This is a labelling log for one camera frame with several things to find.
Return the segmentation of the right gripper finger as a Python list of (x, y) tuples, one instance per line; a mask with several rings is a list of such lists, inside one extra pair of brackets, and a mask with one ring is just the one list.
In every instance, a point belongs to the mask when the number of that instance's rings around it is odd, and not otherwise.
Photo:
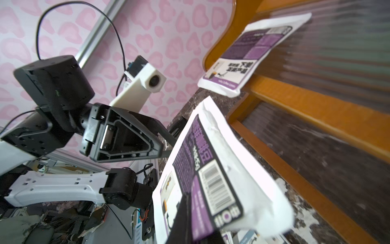
[(183, 195), (175, 222), (166, 244), (192, 243), (192, 201), (190, 195)]

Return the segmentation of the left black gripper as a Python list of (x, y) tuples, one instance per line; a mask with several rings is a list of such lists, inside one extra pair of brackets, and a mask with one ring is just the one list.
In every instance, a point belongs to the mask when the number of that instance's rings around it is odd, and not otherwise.
[(97, 163), (114, 163), (161, 158), (164, 146), (158, 136), (174, 146), (187, 119), (174, 119), (166, 128), (154, 118), (95, 103), (86, 106), (79, 124), (80, 153)]

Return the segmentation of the purple label coffee bag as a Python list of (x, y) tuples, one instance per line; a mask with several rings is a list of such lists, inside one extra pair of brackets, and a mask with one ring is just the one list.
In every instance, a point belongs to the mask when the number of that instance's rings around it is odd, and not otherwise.
[(240, 230), (268, 239), (294, 225), (285, 194), (211, 97), (192, 112), (153, 191), (158, 244), (166, 243), (183, 195), (192, 201), (192, 244), (222, 244), (222, 232)]
[(248, 24), (241, 35), (200, 78), (198, 87), (234, 98), (271, 50), (312, 17), (311, 13), (263, 19)]

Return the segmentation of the blue-grey label coffee bag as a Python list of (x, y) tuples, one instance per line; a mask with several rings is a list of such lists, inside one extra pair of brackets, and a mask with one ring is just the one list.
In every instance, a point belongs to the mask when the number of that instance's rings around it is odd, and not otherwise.
[(264, 239), (253, 230), (225, 231), (221, 233), (221, 236), (226, 244), (289, 244), (289, 241), (282, 235)]

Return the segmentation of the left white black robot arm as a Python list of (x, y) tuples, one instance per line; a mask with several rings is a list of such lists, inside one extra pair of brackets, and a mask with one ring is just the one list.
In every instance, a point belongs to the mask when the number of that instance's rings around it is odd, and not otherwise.
[(80, 152), (96, 163), (167, 158), (187, 120), (170, 127), (140, 114), (149, 94), (164, 77), (143, 57), (125, 70), (131, 83), (110, 105), (91, 104), (94, 91), (71, 55), (38, 60), (14, 71), (37, 107), (1, 133), (1, 212), (42, 202), (90, 201), (125, 210), (148, 209), (153, 186), (137, 181), (129, 168), (92, 174), (44, 174), (25, 163), (63, 148), (74, 134)]

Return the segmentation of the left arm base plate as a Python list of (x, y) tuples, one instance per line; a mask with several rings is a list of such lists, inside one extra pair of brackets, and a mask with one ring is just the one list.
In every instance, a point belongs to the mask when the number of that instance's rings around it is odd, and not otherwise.
[[(149, 186), (152, 191), (156, 188), (158, 183), (158, 173), (156, 169), (153, 169), (144, 180), (144, 184)], [(153, 236), (155, 234), (154, 225), (154, 211), (153, 201), (151, 200), (147, 210), (142, 211), (142, 240), (145, 244), (153, 243)]]

